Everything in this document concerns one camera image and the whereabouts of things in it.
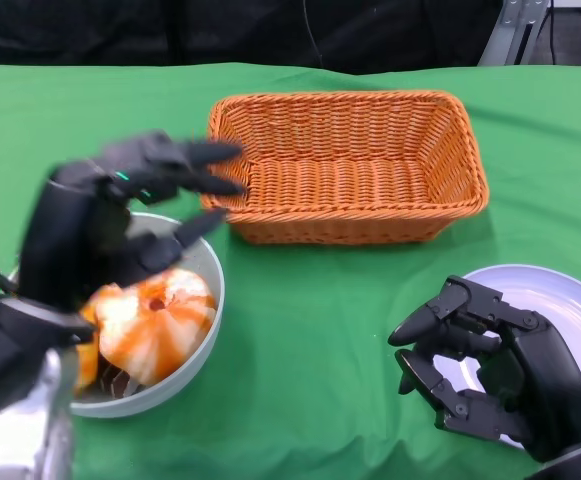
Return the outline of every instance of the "silver metal arm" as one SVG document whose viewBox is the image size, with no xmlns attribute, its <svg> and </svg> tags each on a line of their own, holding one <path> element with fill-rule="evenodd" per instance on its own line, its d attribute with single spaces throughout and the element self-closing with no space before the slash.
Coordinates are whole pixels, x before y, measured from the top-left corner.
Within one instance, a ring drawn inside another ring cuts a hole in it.
<svg viewBox="0 0 581 480">
<path fill-rule="evenodd" d="M 74 347 L 49 350 L 30 394 L 0 412 L 0 480 L 70 480 Z"/>
</svg>

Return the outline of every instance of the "cable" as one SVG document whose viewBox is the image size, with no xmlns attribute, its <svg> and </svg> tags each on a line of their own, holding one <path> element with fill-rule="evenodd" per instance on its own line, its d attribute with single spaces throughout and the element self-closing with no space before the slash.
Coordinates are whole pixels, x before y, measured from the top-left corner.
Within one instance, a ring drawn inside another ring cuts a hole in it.
<svg viewBox="0 0 581 480">
<path fill-rule="evenodd" d="M 319 51 L 319 47 L 317 46 L 317 42 L 312 35 L 312 29 L 310 28 L 310 22 L 308 21 L 308 6 L 306 5 L 307 0 L 303 0 L 303 19 L 306 22 L 306 29 L 308 30 L 308 35 L 310 36 L 310 42 L 312 43 L 312 48 L 314 48 L 314 53 L 317 55 L 319 59 L 319 66 L 323 69 L 323 55 Z"/>
<path fill-rule="evenodd" d="M 554 53 L 554 0 L 550 0 L 550 55 L 552 64 L 557 64 L 557 56 Z"/>
</svg>

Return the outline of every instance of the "bowl rim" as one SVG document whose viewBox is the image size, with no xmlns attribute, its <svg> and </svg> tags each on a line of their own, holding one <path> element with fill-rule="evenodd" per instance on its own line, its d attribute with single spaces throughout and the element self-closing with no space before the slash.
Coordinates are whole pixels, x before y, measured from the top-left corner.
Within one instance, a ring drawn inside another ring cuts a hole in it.
<svg viewBox="0 0 581 480">
<path fill-rule="evenodd" d="M 181 225 L 181 222 L 178 220 L 175 220 L 175 219 L 170 218 L 170 217 L 166 217 L 164 215 L 158 215 L 156 213 L 131 212 L 131 214 L 133 217 L 137 216 L 137 217 L 154 218 L 154 219 L 163 220 L 163 221 L 171 223 L 173 225 Z M 223 313 L 223 305 L 225 302 L 225 278 L 224 278 L 224 274 L 223 274 L 223 267 L 221 266 L 221 262 L 219 261 L 219 257 L 217 257 L 217 254 L 214 251 L 214 249 L 212 248 L 212 246 L 204 238 L 199 238 L 198 241 L 201 243 L 201 245 L 203 245 L 203 247 L 208 251 L 208 253 L 212 257 L 214 264 L 217 267 L 217 270 L 219 273 L 219 290 L 220 291 L 219 291 L 219 302 L 217 304 L 217 313 L 215 314 L 215 319 L 220 319 L 221 314 Z M 12 273 L 9 275 L 9 278 L 11 278 L 13 275 L 16 275 L 16 273 L 18 271 L 19 271 L 19 267 L 17 266 L 17 268 L 15 268 L 12 271 Z M 219 328 L 220 323 L 221 323 L 220 321 L 214 321 L 212 323 L 212 327 L 210 327 L 210 330 L 208 331 L 208 334 L 206 335 L 206 338 L 203 339 L 203 342 L 201 342 L 201 345 L 199 345 L 199 347 L 195 350 L 195 352 L 192 354 L 192 356 L 190 358 L 188 358 L 184 362 L 184 364 L 181 365 L 176 371 L 171 373 L 167 378 L 160 381 L 156 385 L 148 387 L 145 390 L 143 390 L 139 393 L 136 393 L 134 395 L 131 395 L 129 397 L 112 399 L 112 400 L 108 400 L 105 402 L 83 403 L 83 402 L 72 401 L 70 403 L 70 407 L 73 409 L 76 408 L 81 412 L 93 411 L 93 410 L 100 411 L 102 409 L 106 409 L 106 410 L 113 409 L 113 408 L 123 407 L 123 406 L 129 405 L 129 404 L 134 404 L 136 402 L 141 402 L 142 399 L 150 397 L 150 396 L 154 395 L 155 393 L 157 393 L 157 391 L 163 390 L 164 388 L 167 388 L 168 386 L 170 386 L 174 382 L 176 382 L 177 378 L 181 375 L 181 373 L 184 370 L 188 369 L 191 365 L 193 365 L 195 363 L 196 359 L 201 355 L 201 352 L 203 350 L 205 350 L 208 343 L 216 335 L 216 332 L 217 332 L 217 329 Z"/>
</svg>

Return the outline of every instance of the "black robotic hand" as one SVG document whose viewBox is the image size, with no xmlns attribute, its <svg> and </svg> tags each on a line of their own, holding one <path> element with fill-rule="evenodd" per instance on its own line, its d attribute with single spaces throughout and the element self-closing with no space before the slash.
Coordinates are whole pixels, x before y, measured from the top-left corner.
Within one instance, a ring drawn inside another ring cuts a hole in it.
<svg viewBox="0 0 581 480">
<path fill-rule="evenodd" d="M 514 308 L 501 292 L 451 276 L 389 343 L 414 343 L 412 350 L 395 354 L 403 370 L 399 393 L 416 389 L 436 411 L 437 428 L 490 440 L 505 434 L 539 462 L 581 451 L 581 371 L 559 332 L 539 313 Z M 434 367 L 435 355 L 477 359 L 485 393 L 455 391 Z M 581 474 L 581 463 L 576 468 L 572 471 Z"/>
<path fill-rule="evenodd" d="M 207 170 L 240 152 L 234 145 L 177 143 L 163 132 L 151 132 L 109 145 L 99 156 L 56 168 L 23 241 L 18 285 L 2 280 L 0 286 L 74 312 L 107 283 L 124 287 L 165 270 L 183 250 L 216 228 L 224 212 L 186 220 L 166 237 L 147 233 L 128 239 L 129 201 L 153 205 L 176 197 L 180 188 L 217 195 L 242 193 L 239 185 Z"/>
<path fill-rule="evenodd" d="M 0 274 L 0 410 L 27 395 L 48 349 L 91 341 L 92 327 L 78 312 L 95 291 L 167 269 L 225 216 L 210 211 L 169 235 L 130 239 L 128 203 L 163 202 L 179 189 L 243 193 L 240 185 L 208 173 L 209 165 L 240 152 L 235 145 L 178 143 L 150 132 L 52 171 L 24 236 L 17 280 Z"/>
</svg>

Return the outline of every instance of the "peeled tangerine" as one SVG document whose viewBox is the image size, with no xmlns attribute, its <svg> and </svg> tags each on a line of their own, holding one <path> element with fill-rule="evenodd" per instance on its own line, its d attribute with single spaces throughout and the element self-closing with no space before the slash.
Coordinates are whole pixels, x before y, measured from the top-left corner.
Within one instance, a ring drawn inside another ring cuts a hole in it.
<svg viewBox="0 0 581 480">
<path fill-rule="evenodd" d="M 94 326 L 98 327 L 95 309 L 97 302 L 114 291 L 111 287 L 104 287 L 95 293 L 88 304 L 81 310 L 81 316 Z M 77 354 L 79 355 L 79 373 L 75 390 L 82 391 L 97 379 L 97 370 L 99 368 L 99 334 L 95 332 L 92 343 L 77 345 Z"/>
<path fill-rule="evenodd" d="M 110 286 L 96 305 L 99 351 L 140 384 L 154 385 L 197 350 L 215 315 L 210 289 L 187 270 L 168 270 L 124 290 Z"/>
</svg>

